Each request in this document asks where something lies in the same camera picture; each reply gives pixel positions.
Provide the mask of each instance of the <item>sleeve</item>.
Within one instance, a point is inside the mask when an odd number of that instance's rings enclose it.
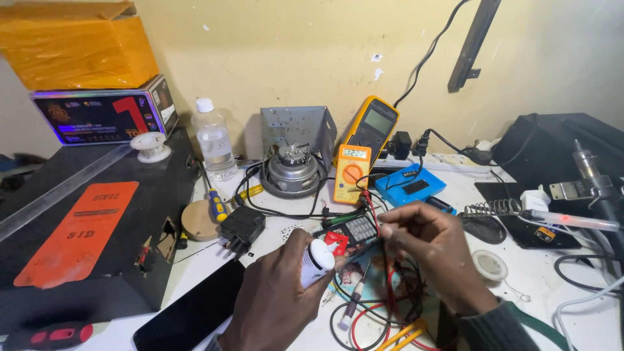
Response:
[[[204,351],[223,351],[221,345],[219,345],[219,342],[217,341],[217,338],[220,336],[221,334],[215,334]]]
[[[472,351],[539,351],[505,304],[484,314],[460,318],[459,330]]]

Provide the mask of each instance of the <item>red number 1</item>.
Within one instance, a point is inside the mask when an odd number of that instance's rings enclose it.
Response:
[[[129,111],[134,124],[137,126],[139,133],[147,133],[147,126],[145,125],[145,121],[143,120],[143,116],[139,111],[139,107],[137,106],[137,102],[134,101],[134,97],[129,96],[125,97],[121,100],[117,100],[113,102],[113,107],[115,108],[115,112],[118,114],[124,111]]]

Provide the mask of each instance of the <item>wall mounted bracket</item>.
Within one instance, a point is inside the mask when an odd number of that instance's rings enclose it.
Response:
[[[483,44],[488,29],[490,29],[490,24],[492,24],[499,4],[500,0],[481,0],[477,13],[472,20],[470,30],[468,30],[462,51],[451,74],[448,85],[449,92],[458,92],[460,88],[464,87],[466,79],[479,77],[481,69],[472,69],[472,65],[477,59],[479,49],[481,44]]]

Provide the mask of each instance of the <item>yellow wall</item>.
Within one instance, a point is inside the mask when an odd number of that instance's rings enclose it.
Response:
[[[251,117],[261,107],[327,105],[342,133],[366,96],[396,100],[457,2],[137,0],[136,5],[185,122],[195,99],[210,97],[234,116],[228,123],[235,152],[245,152],[247,144],[248,156],[259,157],[259,128]],[[462,147],[501,136],[518,115],[531,112],[586,112],[624,129],[624,2],[501,0],[475,62],[480,77],[449,94],[446,86],[478,3],[464,5],[442,36],[416,88],[399,105],[398,130],[416,139],[431,127]],[[375,53],[383,55],[381,62],[371,62]],[[2,85],[7,80],[16,85],[5,66],[0,65]],[[377,68],[384,73],[374,81]],[[11,130],[3,122],[0,139],[27,136],[36,126],[42,144],[36,151],[51,155],[58,148],[52,132],[22,97],[23,88],[10,90],[10,97],[0,96],[3,121],[15,112],[27,122]],[[449,151],[435,138],[431,144],[435,151]],[[6,147],[0,141],[0,152]]]

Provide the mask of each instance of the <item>power strip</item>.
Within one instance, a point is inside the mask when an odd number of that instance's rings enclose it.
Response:
[[[487,174],[492,169],[491,166],[480,166],[460,154],[427,154],[422,161],[422,166],[430,171]],[[409,155],[406,160],[399,161],[395,160],[394,156],[388,155],[387,159],[375,161],[373,167],[405,168],[419,162],[418,156]]]

